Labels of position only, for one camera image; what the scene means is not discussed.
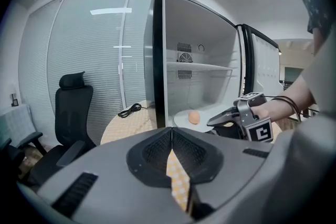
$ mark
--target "office chair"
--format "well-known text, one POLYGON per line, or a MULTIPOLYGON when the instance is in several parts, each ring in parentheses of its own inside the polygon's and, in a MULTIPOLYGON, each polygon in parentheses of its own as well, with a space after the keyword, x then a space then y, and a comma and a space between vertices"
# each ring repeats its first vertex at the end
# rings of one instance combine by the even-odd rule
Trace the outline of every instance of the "office chair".
POLYGON ((59 81, 60 89, 56 91, 55 101, 55 133, 62 145, 52 148, 31 169, 30 177, 39 186, 96 146, 86 130, 93 87, 84 85, 83 74, 67 74, 59 81))

